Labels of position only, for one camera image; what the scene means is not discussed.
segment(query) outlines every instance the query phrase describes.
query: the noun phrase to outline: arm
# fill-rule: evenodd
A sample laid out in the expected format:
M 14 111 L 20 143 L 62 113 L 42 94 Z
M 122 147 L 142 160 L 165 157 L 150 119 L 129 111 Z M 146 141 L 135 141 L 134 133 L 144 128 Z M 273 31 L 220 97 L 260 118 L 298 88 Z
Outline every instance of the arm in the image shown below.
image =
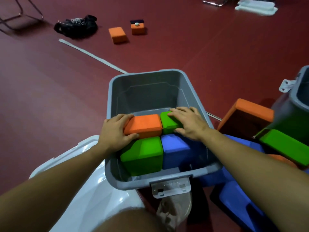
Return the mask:
M 123 134 L 133 115 L 105 120 L 98 144 L 0 196 L 0 231 L 49 231 L 97 166 L 138 134 Z
M 183 124 L 175 132 L 203 142 L 280 231 L 308 231 L 308 174 L 209 128 L 196 108 L 171 111 L 169 115 Z

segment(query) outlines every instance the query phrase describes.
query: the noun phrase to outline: hand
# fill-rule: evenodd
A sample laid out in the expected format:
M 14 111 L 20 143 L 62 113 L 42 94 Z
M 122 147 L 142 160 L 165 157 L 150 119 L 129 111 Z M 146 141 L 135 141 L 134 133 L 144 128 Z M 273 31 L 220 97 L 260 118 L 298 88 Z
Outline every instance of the hand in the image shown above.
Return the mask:
M 183 128 L 177 128 L 174 132 L 191 140 L 201 141 L 205 131 L 211 129 L 195 107 L 177 107 L 171 108 L 170 111 L 168 116 L 175 117 L 183 125 Z
M 111 119 L 105 119 L 96 148 L 99 151 L 107 150 L 109 153 L 114 153 L 138 138 L 139 134 L 125 136 L 123 133 L 124 127 L 133 116 L 132 114 L 118 114 Z

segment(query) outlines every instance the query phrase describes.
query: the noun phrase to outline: blue foam block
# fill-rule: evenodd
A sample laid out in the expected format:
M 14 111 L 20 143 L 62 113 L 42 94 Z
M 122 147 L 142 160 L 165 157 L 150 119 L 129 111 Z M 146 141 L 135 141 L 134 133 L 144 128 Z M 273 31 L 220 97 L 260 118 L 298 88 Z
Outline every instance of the blue foam block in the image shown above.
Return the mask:
M 232 220 L 240 226 L 245 225 L 253 231 L 278 231 L 269 218 L 249 199 L 236 181 L 228 182 L 214 201 Z
M 241 138 L 237 138 L 237 137 L 233 137 L 230 135 L 225 135 L 227 137 L 229 137 L 230 139 L 241 143 L 243 145 L 246 145 L 248 147 L 251 147 L 259 152 L 264 153 L 264 149 L 263 147 L 255 142 L 251 142 L 248 140 L 244 140 Z M 225 167 L 223 167 L 222 169 L 218 170 L 217 172 L 211 173 L 211 174 L 207 174 L 204 176 L 199 177 L 199 180 L 202 184 L 203 187 L 209 187 L 209 186 L 213 186 L 216 184 L 220 184 L 220 183 L 227 183 L 230 181 L 234 181 L 235 179 L 232 177 L 232 175 L 226 170 Z
M 203 160 L 199 160 L 201 153 L 207 148 L 200 142 L 192 141 L 179 134 L 167 134 L 161 136 L 163 147 L 162 169 L 171 168 L 199 168 Z

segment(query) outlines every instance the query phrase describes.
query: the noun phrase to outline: orange foam block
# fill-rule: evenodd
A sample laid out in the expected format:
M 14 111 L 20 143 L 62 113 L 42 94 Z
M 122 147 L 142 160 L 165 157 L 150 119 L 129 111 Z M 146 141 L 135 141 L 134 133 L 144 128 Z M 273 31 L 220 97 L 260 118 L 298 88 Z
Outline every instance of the orange foam block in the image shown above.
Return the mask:
M 159 115 L 134 116 L 126 125 L 124 134 L 139 134 L 139 139 L 160 136 L 162 123 Z
M 294 167 L 294 168 L 297 168 L 297 165 L 294 164 L 291 160 L 288 160 L 287 158 L 283 157 L 283 156 L 280 156 L 280 155 L 272 155 L 272 154 L 269 154 L 270 157 L 276 159 L 276 160 L 279 160 L 283 163 L 286 163 L 288 165 L 290 165 L 291 167 Z
M 250 139 L 272 122 L 273 114 L 272 109 L 238 99 L 217 129 L 223 134 Z
M 122 27 L 109 28 L 108 31 L 114 44 L 128 41 L 127 35 L 125 34 L 125 31 L 123 31 Z
M 132 35 L 143 35 L 146 33 L 144 23 L 139 23 L 139 26 L 131 24 Z

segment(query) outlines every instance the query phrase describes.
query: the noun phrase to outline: forearm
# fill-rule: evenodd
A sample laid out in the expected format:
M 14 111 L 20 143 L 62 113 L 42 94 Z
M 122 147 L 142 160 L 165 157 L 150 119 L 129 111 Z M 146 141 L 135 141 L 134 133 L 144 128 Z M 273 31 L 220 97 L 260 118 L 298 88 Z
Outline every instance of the forearm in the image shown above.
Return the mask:
M 108 155 L 96 146 L 0 196 L 0 231 L 49 231 Z
M 281 231 L 307 231 L 309 176 L 306 173 L 216 130 L 205 133 L 202 141 Z

